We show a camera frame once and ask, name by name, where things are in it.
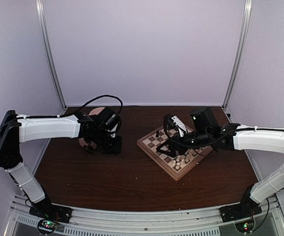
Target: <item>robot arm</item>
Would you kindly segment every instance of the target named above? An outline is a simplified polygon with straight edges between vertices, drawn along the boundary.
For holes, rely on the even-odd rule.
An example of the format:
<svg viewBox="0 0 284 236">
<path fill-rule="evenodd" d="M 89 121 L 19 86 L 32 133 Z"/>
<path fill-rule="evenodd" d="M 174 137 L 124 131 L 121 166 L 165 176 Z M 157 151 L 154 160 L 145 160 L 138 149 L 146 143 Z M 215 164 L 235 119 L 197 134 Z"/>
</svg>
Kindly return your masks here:
<svg viewBox="0 0 284 236">
<path fill-rule="evenodd" d="M 174 128 L 179 134 L 170 137 L 168 149 L 184 154 L 188 149 L 211 146 L 223 150 L 263 150 L 284 154 L 284 129 L 250 127 L 236 123 L 219 126 L 212 110 L 203 107 L 190 113 L 195 131 L 182 133 L 177 129 L 180 120 L 171 114 L 164 117 L 164 130 Z M 237 205 L 221 208 L 223 222 L 249 217 L 251 209 L 261 213 L 259 204 L 274 193 L 284 189 L 284 163 L 266 179 L 250 186 Z"/>
<path fill-rule="evenodd" d="M 29 198 L 31 214 L 68 222 L 71 209 L 52 205 L 45 190 L 23 162 L 19 144 L 37 139 L 84 138 L 86 143 L 96 144 L 97 148 L 92 151 L 119 154 L 122 139 L 116 136 L 116 132 L 120 125 L 121 118 L 108 107 L 92 116 L 77 112 L 70 116 L 29 117 L 8 111 L 0 126 L 0 166 Z"/>
</svg>

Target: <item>brown tabletop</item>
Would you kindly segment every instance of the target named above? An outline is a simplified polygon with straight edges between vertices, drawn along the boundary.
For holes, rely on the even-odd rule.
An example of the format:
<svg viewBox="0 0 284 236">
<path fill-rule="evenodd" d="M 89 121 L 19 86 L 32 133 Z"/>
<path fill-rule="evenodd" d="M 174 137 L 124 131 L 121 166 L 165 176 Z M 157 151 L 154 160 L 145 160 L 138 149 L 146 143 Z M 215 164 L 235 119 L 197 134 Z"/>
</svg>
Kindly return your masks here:
<svg viewBox="0 0 284 236">
<path fill-rule="evenodd" d="M 243 151 L 220 150 L 218 156 L 205 157 L 181 180 L 175 181 L 137 146 L 138 139 L 162 125 L 162 117 L 167 113 L 177 115 L 193 127 L 188 116 L 192 109 L 124 107 L 119 131 L 123 137 L 120 155 L 92 155 L 79 146 L 77 139 L 53 139 L 36 178 L 54 203 L 73 207 L 159 211 L 240 201 L 244 190 L 257 181 Z M 228 122 L 220 107 L 213 111 L 220 124 Z"/>
</svg>

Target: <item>chess piece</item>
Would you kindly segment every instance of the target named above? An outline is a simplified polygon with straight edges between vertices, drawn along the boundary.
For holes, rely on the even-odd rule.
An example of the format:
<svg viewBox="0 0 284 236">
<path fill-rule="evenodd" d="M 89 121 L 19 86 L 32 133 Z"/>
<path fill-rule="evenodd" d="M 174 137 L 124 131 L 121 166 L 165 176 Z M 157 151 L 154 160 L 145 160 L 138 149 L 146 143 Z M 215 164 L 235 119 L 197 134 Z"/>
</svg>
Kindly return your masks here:
<svg viewBox="0 0 284 236">
<path fill-rule="evenodd" d="M 182 161 L 180 162 L 180 166 L 183 167 L 185 165 L 185 160 L 182 159 Z"/>
</svg>

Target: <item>lavender wall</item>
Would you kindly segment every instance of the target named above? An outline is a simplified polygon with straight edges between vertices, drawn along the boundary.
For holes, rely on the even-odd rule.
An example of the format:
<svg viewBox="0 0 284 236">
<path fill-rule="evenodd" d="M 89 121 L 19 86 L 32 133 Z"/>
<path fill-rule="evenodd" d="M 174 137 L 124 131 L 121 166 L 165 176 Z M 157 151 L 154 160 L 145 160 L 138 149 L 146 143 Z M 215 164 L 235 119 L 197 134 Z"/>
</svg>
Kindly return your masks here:
<svg viewBox="0 0 284 236">
<path fill-rule="evenodd" d="M 247 125 L 284 127 L 284 1 L 254 1 L 249 35 L 229 110 Z M 268 176 L 284 155 L 251 151 Z M 284 191 L 278 194 L 284 211 Z"/>
<path fill-rule="evenodd" d="M 127 105 L 220 105 L 244 4 L 244 0 L 45 0 L 66 103 L 80 105 L 109 93 Z"/>
<path fill-rule="evenodd" d="M 61 111 L 51 81 L 34 0 L 0 0 L 0 122 L 5 112 L 57 114 Z M 32 169 L 44 141 L 21 146 Z M 0 235 L 15 187 L 0 169 Z"/>
</svg>

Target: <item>wooden chessboard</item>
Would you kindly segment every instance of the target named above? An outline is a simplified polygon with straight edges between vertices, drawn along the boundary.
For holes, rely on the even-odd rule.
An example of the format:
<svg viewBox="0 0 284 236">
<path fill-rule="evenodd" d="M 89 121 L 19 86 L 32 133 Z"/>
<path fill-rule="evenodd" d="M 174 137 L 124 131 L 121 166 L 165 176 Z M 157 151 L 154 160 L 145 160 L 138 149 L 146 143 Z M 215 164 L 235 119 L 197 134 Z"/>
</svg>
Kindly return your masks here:
<svg viewBox="0 0 284 236">
<path fill-rule="evenodd" d="M 178 132 L 176 130 L 169 130 L 169 136 L 173 137 Z M 165 135 L 163 126 L 144 136 L 137 141 L 137 145 L 146 152 L 160 167 L 162 167 L 174 180 L 180 180 L 187 172 L 189 172 L 194 166 L 196 166 L 205 155 L 207 155 L 212 148 L 210 146 L 197 149 L 196 151 L 201 155 L 195 153 L 192 149 L 188 150 L 185 155 L 179 155 L 176 157 L 170 157 L 166 154 L 157 152 L 156 148 L 162 145 L 168 140 Z M 162 150 L 168 150 L 166 146 L 161 148 Z"/>
</svg>

